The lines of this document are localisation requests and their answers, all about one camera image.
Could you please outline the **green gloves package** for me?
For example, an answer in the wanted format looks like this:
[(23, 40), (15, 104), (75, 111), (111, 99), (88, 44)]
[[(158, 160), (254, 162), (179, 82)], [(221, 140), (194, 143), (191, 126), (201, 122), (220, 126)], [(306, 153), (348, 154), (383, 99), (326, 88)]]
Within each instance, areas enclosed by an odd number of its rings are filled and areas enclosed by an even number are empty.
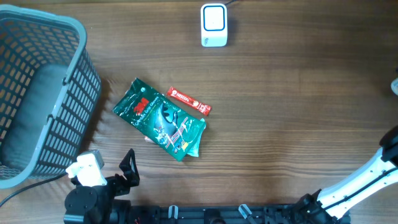
[(200, 119), (172, 103), (164, 94), (135, 79), (113, 112), (177, 161), (182, 161), (193, 146)]

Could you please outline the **teal wet wipes pack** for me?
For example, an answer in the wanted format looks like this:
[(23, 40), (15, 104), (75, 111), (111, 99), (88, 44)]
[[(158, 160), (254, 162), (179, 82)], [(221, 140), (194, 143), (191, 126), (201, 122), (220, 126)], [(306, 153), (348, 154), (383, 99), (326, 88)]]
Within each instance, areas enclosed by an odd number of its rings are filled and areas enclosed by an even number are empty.
[(200, 141), (204, 130), (206, 129), (206, 121), (204, 118), (200, 120), (201, 126), (197, 128), (197, 136), (193, 141), (193, 146), (187, 152), (189, 156), (192, 157), (199, 157), (199, 148), (200, 148)]

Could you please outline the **red Nescafe stick sachet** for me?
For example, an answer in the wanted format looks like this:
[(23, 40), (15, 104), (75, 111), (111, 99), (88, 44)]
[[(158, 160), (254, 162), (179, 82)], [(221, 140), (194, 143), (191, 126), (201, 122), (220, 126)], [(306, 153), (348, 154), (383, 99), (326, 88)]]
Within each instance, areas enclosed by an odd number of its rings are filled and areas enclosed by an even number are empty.
[(185, 103), (189, 107), (199, 111), (200, 113), (202, 113), (205, 116), (208, 116), (211, 111), (210, 105), (204, 104), (204, 103), (192, 98), (191, 96), (188, 96), (185, 93), (177, 90), (176, 88), (174, 88), (172, 86), (169, 88), (169, 90), (167, 92), (167, 96), (170, 96), (182, 103)]

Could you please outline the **green lid plastic jar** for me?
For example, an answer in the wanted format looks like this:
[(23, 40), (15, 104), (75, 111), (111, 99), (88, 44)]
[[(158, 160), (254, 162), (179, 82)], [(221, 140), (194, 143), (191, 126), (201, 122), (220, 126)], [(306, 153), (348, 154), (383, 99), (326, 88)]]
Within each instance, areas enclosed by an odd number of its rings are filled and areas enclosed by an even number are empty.
[(391, 82), (391, 90), (395, 95), (398, 95), (398, 78)]

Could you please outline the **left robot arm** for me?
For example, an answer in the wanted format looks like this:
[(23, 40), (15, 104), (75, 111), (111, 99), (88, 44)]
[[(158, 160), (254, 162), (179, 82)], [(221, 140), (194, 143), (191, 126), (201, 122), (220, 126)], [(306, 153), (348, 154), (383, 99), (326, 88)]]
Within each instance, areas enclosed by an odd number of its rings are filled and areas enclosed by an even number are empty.
[(127, 223), (131, 209), (127, 195), (140, 182), (135, 152), (128, 150), (119, 164), (123, 175), (104, 177), (103, 158), (98, 150), (80, 154), (66, 172), (75, 185), (65, 199), (65, 223)]

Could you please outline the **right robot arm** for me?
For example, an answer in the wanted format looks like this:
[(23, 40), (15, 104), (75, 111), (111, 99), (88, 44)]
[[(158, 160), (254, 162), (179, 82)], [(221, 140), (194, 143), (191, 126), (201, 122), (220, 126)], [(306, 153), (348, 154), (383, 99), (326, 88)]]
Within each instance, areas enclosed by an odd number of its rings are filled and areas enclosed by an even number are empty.
[(379, 142), (375, 155), (335, 185), (304, 195), (290, 212), (292, 223), (339, 223), (350, 208), (397, 183), (397, 127)]

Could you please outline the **grey plastic mesh basket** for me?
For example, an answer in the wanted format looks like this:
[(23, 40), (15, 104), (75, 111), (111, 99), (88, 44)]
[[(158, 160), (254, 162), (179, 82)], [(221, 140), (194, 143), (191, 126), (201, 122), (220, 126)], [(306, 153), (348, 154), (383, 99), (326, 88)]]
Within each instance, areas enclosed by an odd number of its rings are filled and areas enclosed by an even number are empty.
[(76, 159), (101, 79), (76, 19), (1, 6), (1, 188), (51, 179)]

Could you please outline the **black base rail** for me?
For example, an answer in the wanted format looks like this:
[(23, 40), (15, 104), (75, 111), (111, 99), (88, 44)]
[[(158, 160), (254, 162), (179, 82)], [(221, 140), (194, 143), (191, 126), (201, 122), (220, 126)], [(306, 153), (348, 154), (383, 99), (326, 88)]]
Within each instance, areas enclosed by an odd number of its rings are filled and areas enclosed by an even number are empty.
[(133, 206), (129, 220), (131, 224), (283, 224), (305, 223), (299, 215), (293, 215), (291, 204), (268, 204), (232, 207), (169, 207)]

